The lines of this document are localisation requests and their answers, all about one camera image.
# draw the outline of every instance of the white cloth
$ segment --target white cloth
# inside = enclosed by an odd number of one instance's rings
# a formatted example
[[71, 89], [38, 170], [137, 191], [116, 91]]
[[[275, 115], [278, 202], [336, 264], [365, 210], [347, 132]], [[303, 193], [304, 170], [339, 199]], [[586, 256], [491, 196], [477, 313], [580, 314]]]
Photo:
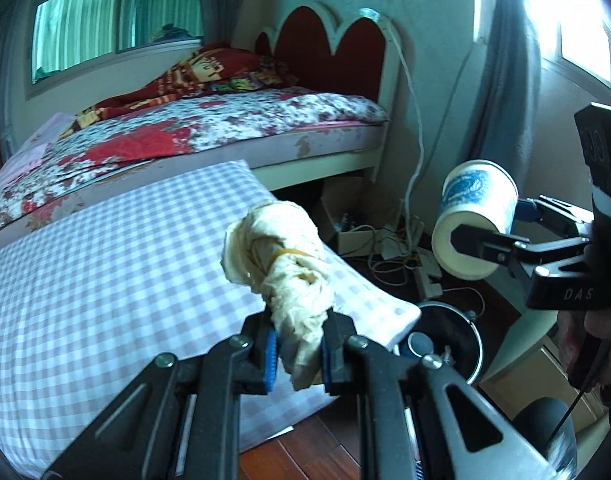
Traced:
[[222, 267], [228, 280], [262, 295], [294, 389], [310, 386], [319, 371], [323, 322], [334, 292], [323, 243], [308, 214], [292, 202], [253, 208], [228, 227]]

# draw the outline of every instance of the wooden floor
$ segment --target wooden floor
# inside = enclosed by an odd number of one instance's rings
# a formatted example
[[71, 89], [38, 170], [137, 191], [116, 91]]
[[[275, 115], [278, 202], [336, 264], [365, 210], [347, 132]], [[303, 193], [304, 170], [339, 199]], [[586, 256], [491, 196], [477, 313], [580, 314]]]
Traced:
[[240, 480], [358, 480], [356, 403], [338, 399], [316, 415], [240, 457]]

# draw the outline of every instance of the window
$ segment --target window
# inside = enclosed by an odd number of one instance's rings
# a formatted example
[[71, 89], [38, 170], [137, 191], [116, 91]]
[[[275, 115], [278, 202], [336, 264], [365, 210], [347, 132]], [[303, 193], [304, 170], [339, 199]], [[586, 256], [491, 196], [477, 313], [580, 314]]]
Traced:
[[38, 0], [32, 83], [90, 59], [201, 34], [199, 0]]
[[611, 88], [611, 33], [601, 0], [527, 0], [541, 54], [569, 62]]

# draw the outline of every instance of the paper cup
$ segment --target paper cup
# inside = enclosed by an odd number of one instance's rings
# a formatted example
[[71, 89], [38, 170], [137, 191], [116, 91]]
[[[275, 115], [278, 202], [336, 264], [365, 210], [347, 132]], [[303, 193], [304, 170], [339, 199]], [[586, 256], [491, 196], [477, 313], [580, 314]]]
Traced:
[[517, 185], [498, 164], [469, 160], [450, 171], [443, 184], [439, 219], [432, 232], [432, 250], [447, 272], [462, 280], [482, 280], [499, 266], [458, 253], [452, 231], [466, 224], [509, 234], [519, 200]]

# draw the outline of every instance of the mattress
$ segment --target mattress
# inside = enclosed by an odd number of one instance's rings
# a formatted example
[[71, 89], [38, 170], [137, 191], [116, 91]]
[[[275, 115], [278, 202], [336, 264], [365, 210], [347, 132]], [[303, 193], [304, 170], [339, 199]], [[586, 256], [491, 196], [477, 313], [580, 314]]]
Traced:
[[[383, 123], [360, 96], [265, 89], [174, 101], [92, 124], [60, 140], [41, 165], [0, 194], [0, 228], [118, 169], [270, 138], [322, 121]], [[301, 153], [308, 146], [299, 147]]]
[[297, 128], [280, 136], [248, 139], [220, 148], [131, 164], [104, 174], [55, 198], [0, 229], [0, 249], [55, 221], [137, 187], [187, 171], [245, 160], [250, 168], [263, 168], [291, 160], [335, 153], [375, 150], [383, 143], [380, 124], [346, 121]]
[[[160, 352], [205, 353], [263, 309], [226, 280], [224, 232], [272, 195], [244, 161], [143, 186], [0, 250], [0, 449], [38, 478]], [[335, 309], [393, 346], [419, 309], [384, 293], [327, 250]], [[279, 368], [268, 397], [242, 399], [241, 450], [332, 399], [294, 392]]]

